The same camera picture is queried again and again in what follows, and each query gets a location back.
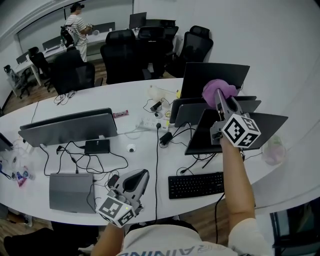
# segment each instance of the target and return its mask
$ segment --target desk leg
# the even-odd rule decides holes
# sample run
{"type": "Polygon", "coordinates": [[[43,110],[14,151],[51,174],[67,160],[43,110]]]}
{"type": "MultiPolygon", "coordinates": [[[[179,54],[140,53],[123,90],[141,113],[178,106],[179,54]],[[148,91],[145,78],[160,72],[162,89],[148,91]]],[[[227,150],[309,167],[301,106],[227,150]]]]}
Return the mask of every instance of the desk leg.
{"type": "Polygon", "coordinates": [[[36,81],[38,82],[38,85],[42,86],[41,80],[40,80],[40,78],[39,78],[39,76],[37,74],[37,71],[35,70],[35,67],[33,65],[31,66],[31,70],[32,70],[32,72],[33,72],[33,74],[35,76],[36,81]]]}

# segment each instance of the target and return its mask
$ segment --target wooden floor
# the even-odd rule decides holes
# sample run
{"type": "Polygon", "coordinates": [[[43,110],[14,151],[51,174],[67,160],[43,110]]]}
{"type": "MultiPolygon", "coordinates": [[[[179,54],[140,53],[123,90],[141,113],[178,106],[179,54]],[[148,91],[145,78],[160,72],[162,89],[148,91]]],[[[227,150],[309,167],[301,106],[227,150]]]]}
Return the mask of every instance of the wooden floor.
{"type": "MultiPolygon", "coordinates": [[[[95,79],[103,78],[106,85],[107,72],[105,65],[102,61],[92,62],[95,65],[95,79]]],[[[168,73],[165,73],[163,78],[173,78],[168,73]]],[[[29,104],[42,101],[53,96],[56,96],[57,92],[54,88],[47,92],[47,88],[44,86],[35,85],[30,89],[30,96],[24,95],[22,99],[15,97],[13,94],[7,105],[4,108],[4,113],[8,114],[19,108],[23,108],[29,104]]],[[[199,232],[203,241],[216,242],[216,227],[215,227],[215,204],[182,214],[181,220],[184,220],[192,224],[199,232]]],[[[217,207],[217,226],[218,226],[218,243],[221,245],[228,244],[229,235],[229,222],[228,222],[228,211],[226,208],[225,200],[222,200],[217,207]]],[[[0,219],[0,253],[8,255],[5,252],[3,239],[6,236],[23,235],[32,233],[41,228],[50,228],[51,223],[47,220],[35,218],[33,221],[33,227],[26,227],[23,224],[12,224],[8,221],[0,219]]]]}

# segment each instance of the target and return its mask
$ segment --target backpack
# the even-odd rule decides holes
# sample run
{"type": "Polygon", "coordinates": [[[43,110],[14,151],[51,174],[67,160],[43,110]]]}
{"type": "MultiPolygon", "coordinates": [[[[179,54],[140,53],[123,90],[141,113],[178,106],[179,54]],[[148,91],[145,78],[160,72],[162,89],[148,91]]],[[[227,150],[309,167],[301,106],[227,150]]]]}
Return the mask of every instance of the backpack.
{"type": "Polygon", "coordinates": [[[75,29],[72,26],[72,24],[76,21],[76,19],[73,20],[73,22],[70,25],[64,24],[61,26],[61,38],[63,40],[63,43],[65,47],[69,47],[70,45],[76,45],[76,43],[79,40],[79,35],[75,31],[75,29]]]}

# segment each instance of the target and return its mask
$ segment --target person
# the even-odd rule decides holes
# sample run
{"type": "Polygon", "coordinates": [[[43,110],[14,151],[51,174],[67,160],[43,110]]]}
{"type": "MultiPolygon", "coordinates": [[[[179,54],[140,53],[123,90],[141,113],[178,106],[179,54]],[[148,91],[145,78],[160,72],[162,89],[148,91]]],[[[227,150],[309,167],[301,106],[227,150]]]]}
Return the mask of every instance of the person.
{"type": "Polygon", "coordinates": [[[188,223],[130,229],[125,239],[123,229],[109,224],[94,246],[91,256],[273,255],[271,246],[258,230],[254,194],[239,149],[225,137],[221,138],[220,144],[230,228],[228,248],[202,241],[188,223]]]}
{"type": "Polygon", "coordinates": [[[86,26],[83,18],[79,16],[83,7],[85,6],[78,2],[74,3],[70,8],[71,15],[66,19],[65,25],[71,25],[78,35],[79,39],[75,43],[75,47],[79,50],[82,60],[87,62],[88,40],[86,35],[92,30],[92,27],[86,26]]]}

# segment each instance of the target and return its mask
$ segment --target silver laptop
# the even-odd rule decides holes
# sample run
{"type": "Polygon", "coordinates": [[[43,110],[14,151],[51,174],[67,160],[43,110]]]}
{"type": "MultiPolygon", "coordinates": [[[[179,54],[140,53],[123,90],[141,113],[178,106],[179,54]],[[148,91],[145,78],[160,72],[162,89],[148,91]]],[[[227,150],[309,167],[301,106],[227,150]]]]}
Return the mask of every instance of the silver laptop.
{"type": "Polygon", "coordinates": [[[69,213],[95,214],[94,176],[91,173],[52,173],[49,207],[69,213]]]}

